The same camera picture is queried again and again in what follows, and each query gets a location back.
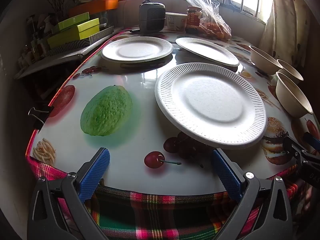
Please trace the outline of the lime green box upper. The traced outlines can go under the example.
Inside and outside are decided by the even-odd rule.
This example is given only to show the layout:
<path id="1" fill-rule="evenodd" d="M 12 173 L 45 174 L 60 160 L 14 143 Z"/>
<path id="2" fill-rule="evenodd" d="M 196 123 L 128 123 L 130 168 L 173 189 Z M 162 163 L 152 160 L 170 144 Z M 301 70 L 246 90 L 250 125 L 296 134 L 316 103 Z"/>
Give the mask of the lime green box upper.
<path id="1" fill-rule="evenodd" d="M 89 20 L 89 12 L 82 13 L 80 15 L 76 15 L 74 17 L 68 18 L 64 21 L 59 22 L 53 29 L 52 34 L 59 33 L 63 30 L 71 28 L 75 25 L 79 25 Z"/>

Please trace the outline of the beige pulp bowl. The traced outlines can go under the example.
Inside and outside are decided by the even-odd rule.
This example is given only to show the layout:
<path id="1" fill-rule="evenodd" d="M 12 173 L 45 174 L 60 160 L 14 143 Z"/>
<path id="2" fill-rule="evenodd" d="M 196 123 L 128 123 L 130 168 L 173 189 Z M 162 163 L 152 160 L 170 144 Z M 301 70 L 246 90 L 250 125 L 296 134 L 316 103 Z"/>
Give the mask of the beige pulp bowl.
<path id="1" fill-rule="evenodd" d="M 251 61 L 259 70 L 268 75 L 274 75 L 283 68 L 277 60 L 263 50 L 255 46 L 249 46 L 249 48 L 251 50 Z"/>
<path id="2" fill-rule="evenodd" d="M 313 114 L 312 107 L 301 89 L 285 74 L 276 72 L 276 96 L 282 107 L 294 118 Z"/>
<path id="3" fill-rule="evenodd" d="M 290 64 L 280 59 L 277 59 L 277 62 L 281 65 L 281 69 L 278 70 L 278 72 L 283 73 L 284 75 L 289 77 L 295 84 L 304 81 L 301 74 Z"/>

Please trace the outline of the white plastic tub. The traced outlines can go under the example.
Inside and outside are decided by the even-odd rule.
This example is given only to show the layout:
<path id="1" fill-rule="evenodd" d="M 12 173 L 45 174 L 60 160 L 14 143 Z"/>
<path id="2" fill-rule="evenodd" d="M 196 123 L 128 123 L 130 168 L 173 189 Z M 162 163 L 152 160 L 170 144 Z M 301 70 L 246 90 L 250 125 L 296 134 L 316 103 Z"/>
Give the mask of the white plastic tub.
<path id="1" fill-rule="evenodd" d="M 167 28 L 171 31 L 185 31 L 187 14 L 166 12 Z"/>

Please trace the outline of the striped grey flat box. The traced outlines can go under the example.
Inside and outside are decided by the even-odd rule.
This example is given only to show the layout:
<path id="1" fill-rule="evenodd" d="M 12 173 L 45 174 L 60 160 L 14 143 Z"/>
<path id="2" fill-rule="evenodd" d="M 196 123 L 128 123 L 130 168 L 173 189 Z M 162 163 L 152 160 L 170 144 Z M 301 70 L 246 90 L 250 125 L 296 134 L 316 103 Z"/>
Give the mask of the striped grey flat box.
<path id="1" fill-rule="evenodd" d="M 70 50 L 80 49 L 80 48 L 85 48 L 85 47 L 91 46 L 95 42 L 100 41 L 101 39 L 112 34 L 113 32 L 114 32 L 114 26 L 110 26 L 108 28 L 105 28 L 104 30 L 99 31 L 98 33 L 96 33 L 94 35 L 91 35 L 88 38 L 84 38 L 83 40 L 69 42 L 69 43 L 63 44 L 61 46 L 58 46 L 56 48 L 53 48 L 48 52 L 48 55 L 54 56 L 56 54 L 67 52 Z"/>

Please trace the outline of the lime green box lower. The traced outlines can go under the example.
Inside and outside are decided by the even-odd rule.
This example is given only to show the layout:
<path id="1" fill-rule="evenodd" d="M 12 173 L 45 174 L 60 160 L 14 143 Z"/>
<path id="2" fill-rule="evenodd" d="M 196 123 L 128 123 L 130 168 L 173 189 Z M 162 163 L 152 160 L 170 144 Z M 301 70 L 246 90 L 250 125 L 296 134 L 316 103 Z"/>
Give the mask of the lime green box lower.
<path id="1" fill-rule="evenodd" d="M 86 39 L 100 31 L 99 24 L 99 18 L 95 18 L 55 34 L 47 40 L 49 47 L 53 49 L 69 42 Z"/>

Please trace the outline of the orange storage box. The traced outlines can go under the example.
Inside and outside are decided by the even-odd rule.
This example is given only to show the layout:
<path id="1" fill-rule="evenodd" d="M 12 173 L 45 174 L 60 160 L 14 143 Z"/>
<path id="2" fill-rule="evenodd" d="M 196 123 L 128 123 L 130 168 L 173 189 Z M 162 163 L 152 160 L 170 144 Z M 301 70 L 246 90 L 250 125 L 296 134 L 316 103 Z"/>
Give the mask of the orange storage box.
<path id="1" fill-rule="evenodd" d="M 87 3 L 81 3 L 68 11 L 69 17 L 74 17 L 88 12 L 89 15 L 97 14 L 106 10 L 118 8 L 118 0 L 94 0 Z"/>

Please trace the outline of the red label glass jar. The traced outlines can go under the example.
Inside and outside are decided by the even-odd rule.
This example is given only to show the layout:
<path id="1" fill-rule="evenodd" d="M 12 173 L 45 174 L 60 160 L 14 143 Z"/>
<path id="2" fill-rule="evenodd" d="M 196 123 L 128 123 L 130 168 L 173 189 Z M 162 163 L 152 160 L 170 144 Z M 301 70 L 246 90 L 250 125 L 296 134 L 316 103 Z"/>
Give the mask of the red label glass jar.
<path id="1" fill-rule="evenodd" d="M 202 9 L 196 6 L 187 6 L 187 29 L 197 29 L 200 26 L 200 19 L 202 17 Z"/>

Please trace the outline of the white paper plate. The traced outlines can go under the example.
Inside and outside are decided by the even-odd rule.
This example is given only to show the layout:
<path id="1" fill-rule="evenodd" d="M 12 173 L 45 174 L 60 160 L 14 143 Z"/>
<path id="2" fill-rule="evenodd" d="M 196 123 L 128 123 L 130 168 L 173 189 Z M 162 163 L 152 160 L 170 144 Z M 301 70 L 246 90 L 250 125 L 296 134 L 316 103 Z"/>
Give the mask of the white paper plate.
<path id="1" fill-rule="evenodd" d="M 159 109 L 181 132 L 216 148 L 258 143 L 266 131 L 262 98 L 240 75 L 214 64 L 179 64 L 155 84 Z"/>
<path id="2" fill-rule="evenodd" d="M 101 52 L 103 59 L 119 63 L 142 63 L 170 55 L 173 45 L 161 38 L 136 36 L 107 44 Z"/>
<path id="3" fill-rule="evenodd" d="M 237 67 L 240 64 L 234 54 L 213 42 L 193 37 L 180 37 L 175 42 L 183 49 L 215 63 L 227 67 Z"/>

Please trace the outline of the black binder clip left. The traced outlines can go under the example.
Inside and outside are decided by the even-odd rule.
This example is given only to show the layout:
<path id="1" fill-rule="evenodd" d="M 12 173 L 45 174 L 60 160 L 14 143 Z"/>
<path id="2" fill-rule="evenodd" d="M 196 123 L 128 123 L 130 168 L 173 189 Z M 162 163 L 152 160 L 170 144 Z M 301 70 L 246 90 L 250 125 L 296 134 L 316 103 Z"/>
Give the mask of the black binder clip left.
<path id="1" fill-rule="evenodd" d="M 34 128 L 37 130 L 41 130 L 44 126 L 44 123 L 49 118 L 51 112 L 53 111 L 53 106 L 36 106 L 31 107 L 28 112 L 28 116 L 32 116 L 34 118 Z"/>

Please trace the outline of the plastic bag of oranges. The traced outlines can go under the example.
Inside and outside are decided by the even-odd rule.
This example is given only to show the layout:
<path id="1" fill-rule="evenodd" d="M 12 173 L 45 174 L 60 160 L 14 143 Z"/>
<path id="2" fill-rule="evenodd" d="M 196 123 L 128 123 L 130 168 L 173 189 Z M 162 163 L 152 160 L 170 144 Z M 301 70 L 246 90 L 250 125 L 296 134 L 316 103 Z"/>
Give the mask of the plastic bag of oranges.
<path id="1" fill-rule="evenodd" d="M 191 18 L 196 17 L 199 22 L 200 32 L 208 37 L 228 41 L 232 37 L 232 31 L 219 12 L 220 2 L 217 0 L 185 0 L 189 3 L 187 13 Z"/>

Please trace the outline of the grey portable fan heater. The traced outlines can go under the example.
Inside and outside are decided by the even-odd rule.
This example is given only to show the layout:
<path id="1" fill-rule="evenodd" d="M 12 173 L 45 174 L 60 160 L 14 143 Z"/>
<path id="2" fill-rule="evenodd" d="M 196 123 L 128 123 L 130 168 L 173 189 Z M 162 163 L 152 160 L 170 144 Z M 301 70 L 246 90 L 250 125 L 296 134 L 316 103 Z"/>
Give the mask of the grey portable fan heater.
<path id="1" fill-rule="evenodd" d="M 139 6 L 139 29 L 143 34 L 156 33 L 164 28 L 165 5 L 144 0 Z"/>

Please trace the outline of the plaid table cloth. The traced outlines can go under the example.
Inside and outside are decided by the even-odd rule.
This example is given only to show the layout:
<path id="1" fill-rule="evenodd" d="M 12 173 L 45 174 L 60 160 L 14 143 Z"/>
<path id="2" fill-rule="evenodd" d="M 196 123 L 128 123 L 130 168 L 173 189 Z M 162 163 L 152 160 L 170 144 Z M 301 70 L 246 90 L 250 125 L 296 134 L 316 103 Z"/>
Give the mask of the plaid table cloth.
<path id="1" fill-rule="evenodd" d="M 27 162 L 36 177 L 60 179 L 65 172 L 32 157 L 36 131 Z M 287 195 L 296 217 L 298 203 L 310 200 L 311 187 L 297 178 L 297 165 L 277 175 L 285 179 Z M 161 196 L 99 186 L 85 207 L 109 239 L 212 239 L 230 215 L 234 203 L 226 191 L 201 196 Z"/>

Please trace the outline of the white paper plate front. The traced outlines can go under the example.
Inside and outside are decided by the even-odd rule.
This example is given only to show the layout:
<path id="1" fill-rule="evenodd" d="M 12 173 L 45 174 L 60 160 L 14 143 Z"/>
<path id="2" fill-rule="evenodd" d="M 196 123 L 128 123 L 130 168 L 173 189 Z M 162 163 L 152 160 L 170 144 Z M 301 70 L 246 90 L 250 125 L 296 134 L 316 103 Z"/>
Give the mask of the white paper plate front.
<path id="1" fill-rule="evenodd" d="M 216 148 L 258 143 L 266 131 L 262 98 L 240 75 L 214 64 L 179 64 L 155 84 L 159 109 L 181 132 Z"/>

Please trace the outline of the floral beige curtain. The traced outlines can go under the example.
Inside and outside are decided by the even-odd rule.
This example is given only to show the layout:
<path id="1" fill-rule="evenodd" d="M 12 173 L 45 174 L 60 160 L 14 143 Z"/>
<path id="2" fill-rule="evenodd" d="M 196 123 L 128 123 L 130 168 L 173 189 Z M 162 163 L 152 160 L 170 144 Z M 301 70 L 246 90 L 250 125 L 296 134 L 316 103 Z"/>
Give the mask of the floral beige curtain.
<path id="1" fill-rule="evenodd" d="M 311 10 L 304 0 L 273 0 L 259 49 L 295 68 L 305 64 Z"/>

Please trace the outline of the fruit print table cover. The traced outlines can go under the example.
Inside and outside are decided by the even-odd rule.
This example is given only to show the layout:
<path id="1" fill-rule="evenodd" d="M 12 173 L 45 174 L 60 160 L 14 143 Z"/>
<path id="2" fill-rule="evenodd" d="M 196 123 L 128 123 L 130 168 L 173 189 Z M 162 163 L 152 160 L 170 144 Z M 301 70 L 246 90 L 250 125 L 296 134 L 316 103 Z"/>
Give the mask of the fruit print table cover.
<path id="1" fill-rule="evenodd" d="M 108 149 L 104 173 L 107 187 L 121 191 L 168 196 L 195 196 L 224 191 L 213 171 L 216 147 L 201 143 L 174 126 L 155 98 L 157 79 L 179 64 L 200 62 L 221 66 L 176 44 L 180 33 L 159 34 L 173 51 L 157 61 L 137 64 L 103 59 L 111 42 L 134 37 L 128 31 L 102 45 L 63 83 L 50 102 L 54 115 L 36 131 L 32 157 L 69 173 L 79 170 L 100 148 Z M 305 132 L 319 136 L 314 114 L 294 118 L 276 96 L 277 77 L 263 74 L 251 62 L 224 67 L 240 75 L 263 100 L 267 125 L 262 139 L 247 148 L 223 149 L 231 161 L 258 178 L 270 178 L 295 165 L 283 151 L 289 135 L 301 141 Z"/>

